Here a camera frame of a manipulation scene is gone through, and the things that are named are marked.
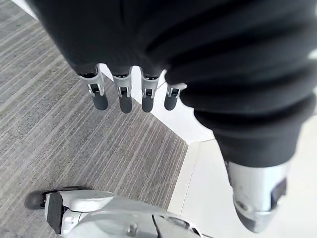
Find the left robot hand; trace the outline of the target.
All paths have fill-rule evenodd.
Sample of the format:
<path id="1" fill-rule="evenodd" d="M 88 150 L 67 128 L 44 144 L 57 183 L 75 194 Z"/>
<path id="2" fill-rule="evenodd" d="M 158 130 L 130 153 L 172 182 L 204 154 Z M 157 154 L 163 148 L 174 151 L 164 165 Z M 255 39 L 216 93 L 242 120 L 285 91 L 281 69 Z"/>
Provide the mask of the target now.
<path id="1" fill-rule="evenodd" d="M 314 0 L 30 0 L 80 76 L 163 70 L 220 147 L 241 223 L 254 233 L 286 193 L 287 169 L 316 105 Z"/>

